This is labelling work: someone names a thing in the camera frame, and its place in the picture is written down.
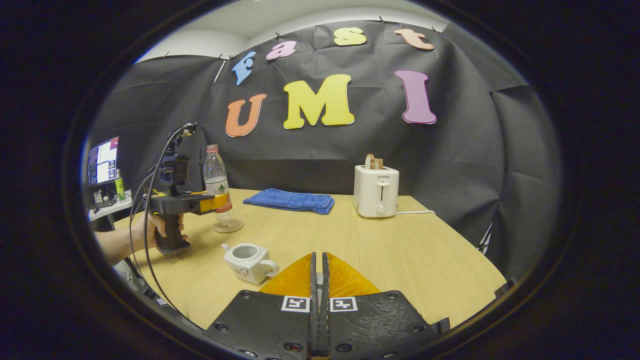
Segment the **monitor screen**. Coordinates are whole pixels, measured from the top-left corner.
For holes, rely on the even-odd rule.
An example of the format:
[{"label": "monitor screen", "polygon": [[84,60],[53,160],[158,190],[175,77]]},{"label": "monitor screen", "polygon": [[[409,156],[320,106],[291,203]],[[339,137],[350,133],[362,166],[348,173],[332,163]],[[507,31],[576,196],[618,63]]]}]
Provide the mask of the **monitor screen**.
[{"label": "monitor screen", "polygon": [[89,150],[89,185],[97,185],[116,179],[116,154],[118,137]]}]

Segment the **white toaster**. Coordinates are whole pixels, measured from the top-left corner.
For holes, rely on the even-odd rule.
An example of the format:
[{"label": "white toaster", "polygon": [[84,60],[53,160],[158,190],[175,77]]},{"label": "white toaster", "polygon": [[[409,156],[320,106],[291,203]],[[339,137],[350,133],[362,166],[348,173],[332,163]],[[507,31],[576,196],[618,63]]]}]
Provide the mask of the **white toaster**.
[{"label": "white toaster", "polygon": [[367,218],[394,216],[400,173],[388,167],[371,168],[368,157],[365,164],[355,167],[353,203],[358,214]]}]

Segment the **desk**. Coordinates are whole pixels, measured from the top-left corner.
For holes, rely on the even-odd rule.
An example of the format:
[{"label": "desk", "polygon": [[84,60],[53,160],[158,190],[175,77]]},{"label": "desk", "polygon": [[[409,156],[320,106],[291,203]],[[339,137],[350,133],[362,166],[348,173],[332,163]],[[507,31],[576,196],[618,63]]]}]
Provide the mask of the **desk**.
[{"label": "desk", "polygon": [[116,227],[114,227],[114,221],[113,221],[113,213],[115,213],[116,211],[120,211],[120,210],[124,210],[124,209],[129,209],[131,207],[131,190],[127,190],[124,192],[124,200],[118,200],[118,202],[116,202],[115,204],[108,206],[106,208],[100,208],[98,209],[98,212],[96,212],[95,214],[93,213],[93,210],[89,210],[89,221],[94,221],[97,220],[101,217],[107,217],[107,219],[109,219],[109,224],[111,224],[111,228],[112,229],[116,229]]},{"label": "desk", "polygon": [[[231,189],[236,216],[244,221],[239,231],[214,231],[214,214],[185,214],[184,233],[189,234],[191,250],[168,257],[157,249],[149,251],[165,293],[204,329],[238,291],[258,291],[266,284],[253,285],[238,279],[223,260],[222,243],[230,247],[238,243],[266,247],[280,269],[312,251],[319,259],[323,252],[331,252],[380,291],[401,291],[428,323],[449,317],[451,327],[495,299],[493,292],[506,282],[489,260],[435,214],[362,218],[355,210],[352,195],[333,195],[335,205],[329,215],[242,203],[256,192]],[[398,211],[424,209],[413,197],[398,198]],[[116,223],[116,228],[127,226],[126,219]],[[144,250],[136,257],[143,275],[157,291]],[[322,271],[321,262],[317,269]]]}]

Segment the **ceiling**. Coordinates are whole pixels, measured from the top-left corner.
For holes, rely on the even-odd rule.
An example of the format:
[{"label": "ceiling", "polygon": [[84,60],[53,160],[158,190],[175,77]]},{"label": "ceiling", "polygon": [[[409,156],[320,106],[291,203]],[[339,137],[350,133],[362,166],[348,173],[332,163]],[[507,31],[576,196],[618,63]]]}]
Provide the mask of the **ceiling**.
[{"label": "ceiling", "polygon": [[340,8],[386,8],[448,23],[421,5],[405,0],[238,0],[211,11],[181,29],[211,29],[253,38],[311,13]]}]

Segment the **blue towel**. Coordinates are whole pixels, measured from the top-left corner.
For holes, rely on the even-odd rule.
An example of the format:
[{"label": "blue towel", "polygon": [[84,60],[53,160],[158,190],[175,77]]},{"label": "blue towel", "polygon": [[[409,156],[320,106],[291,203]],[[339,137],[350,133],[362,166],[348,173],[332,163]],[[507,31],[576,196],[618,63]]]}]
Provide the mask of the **blue towel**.
[{"label": "blue towel", "polygon": [[292,193],[277,189],[263,190],[249,199],[243,200],[243,204],[293,211],[311,210],[322,215],[329,214],[333,203],[334,200],[331,195]]}]

